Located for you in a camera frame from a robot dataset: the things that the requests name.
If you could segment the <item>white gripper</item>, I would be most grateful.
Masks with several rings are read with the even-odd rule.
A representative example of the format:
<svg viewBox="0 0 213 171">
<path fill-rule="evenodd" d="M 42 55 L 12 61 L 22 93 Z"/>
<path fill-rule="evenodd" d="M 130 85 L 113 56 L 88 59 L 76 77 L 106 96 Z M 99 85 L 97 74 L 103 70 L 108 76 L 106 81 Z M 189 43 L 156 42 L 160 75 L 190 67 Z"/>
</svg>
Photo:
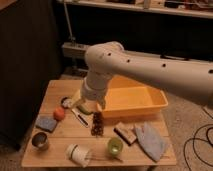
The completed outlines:
<svg viewBox="0 0 213 171">
<path fill-rule="evenodd" d="M 105 91 L 87 89 L 85 87 L 83 87 L 81 89 L 81 96 L 85 99 L 88 99 L 88 100 L 91 100 L 91 101 L 96 101 L 96 102 L 100 103 L 102 110 L 104 110 L 106 108 L 105 95 L 106 95 Z M 84 99 L 82 99 L 82 98 L 75 99 L 75 100 L 72 101 L 71 108 L 76 108 L 77 106 L 79 106 L 83 103 L 84 103 Z"/>
</svg>

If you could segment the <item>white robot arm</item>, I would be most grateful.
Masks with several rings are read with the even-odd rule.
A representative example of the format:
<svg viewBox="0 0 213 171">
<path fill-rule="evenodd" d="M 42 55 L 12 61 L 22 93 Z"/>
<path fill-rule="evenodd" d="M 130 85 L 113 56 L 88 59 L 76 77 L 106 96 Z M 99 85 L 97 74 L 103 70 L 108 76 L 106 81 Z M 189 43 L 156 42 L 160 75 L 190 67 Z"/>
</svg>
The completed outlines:
<svg viewBox="0 0 213 171">
<path fill-rule="evenodd" d="M 85 62 L 88 73 L 74 106 L 92 100 L 105 108 L 108 84 L 121 75 L 213 109 L 213 63 L 129 55 L 118 42 L 88 47 Z"/>
</svg>

